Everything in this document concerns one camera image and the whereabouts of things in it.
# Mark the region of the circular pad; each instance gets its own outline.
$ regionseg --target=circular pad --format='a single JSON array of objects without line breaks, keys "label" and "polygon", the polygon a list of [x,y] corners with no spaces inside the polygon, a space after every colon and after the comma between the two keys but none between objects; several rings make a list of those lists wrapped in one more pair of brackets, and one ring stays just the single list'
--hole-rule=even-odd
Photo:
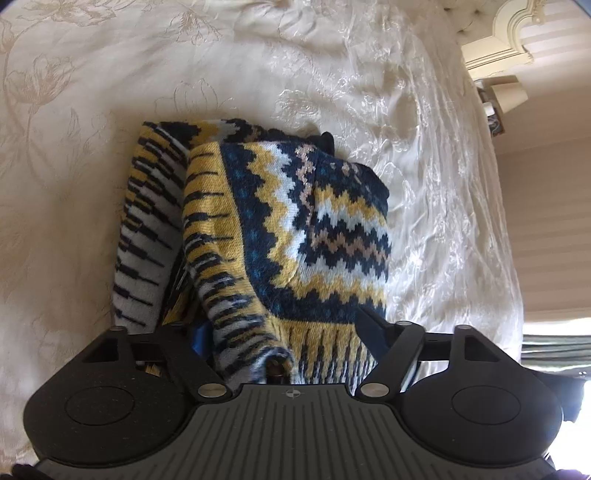
[{"label": "circular pad", "polygon": [[82,425],[108,425],[124,419],[133,407],[133,396],[122,388],[90,387],[69,398],[66,413]]},{"label": "circular pad", "polygon": [[480,425],[507,423],[521,410],[519,400],[511,392],[487,385],[460,390],[453,396],[452,405],[459,416]]}]

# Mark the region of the cream damask bedspread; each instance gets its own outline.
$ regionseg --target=cream damask bedspread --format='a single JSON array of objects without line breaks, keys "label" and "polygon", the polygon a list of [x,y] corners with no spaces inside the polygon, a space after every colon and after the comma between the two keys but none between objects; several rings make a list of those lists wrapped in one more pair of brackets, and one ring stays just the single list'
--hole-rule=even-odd
[{"label": "cream damask bedspread", "polygon": [[389,186],[390,320],[471,323],[517,356],[496,161],[429,0],[22,0],[0,17],[0,469],[26,399],[110,321],[144,120],[330,131]]}]

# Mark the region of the metal screw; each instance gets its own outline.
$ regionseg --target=metal screw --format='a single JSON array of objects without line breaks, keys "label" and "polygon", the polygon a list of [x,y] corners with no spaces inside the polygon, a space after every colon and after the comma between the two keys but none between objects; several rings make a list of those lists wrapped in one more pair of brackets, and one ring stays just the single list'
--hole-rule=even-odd
[{"label": "metal screw", "polygon": [[218,398],[226,394],[228,390],[221,383],[206,383],[201,385],[197,393],[205,398]]},{"label": "metal screw", "polygon": [[381,383],[366,383],[361,387],[361,393],[366,397],[379,398],[388,395],[390,389]]}]

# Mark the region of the curtain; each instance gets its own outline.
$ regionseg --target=curtain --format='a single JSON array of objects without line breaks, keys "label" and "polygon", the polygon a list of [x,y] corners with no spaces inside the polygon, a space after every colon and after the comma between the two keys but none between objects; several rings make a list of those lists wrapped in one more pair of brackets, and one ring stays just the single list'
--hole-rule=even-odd
[{"label": "curtain", "polygon": [[591,380],[591,335],[524,335],[524,367]]}]

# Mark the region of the upholstered headboard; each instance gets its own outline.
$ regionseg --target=upholstered headboard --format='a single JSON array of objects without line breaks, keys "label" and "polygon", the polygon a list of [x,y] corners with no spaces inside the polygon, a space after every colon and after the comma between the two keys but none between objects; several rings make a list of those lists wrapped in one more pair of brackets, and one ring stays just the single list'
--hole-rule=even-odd
[{"label": "upholstered headboard", "polygon": [[519,39],[528,21],[544,21],[545,0],[439,0],[473,78],[490,76],[533,57]]}]

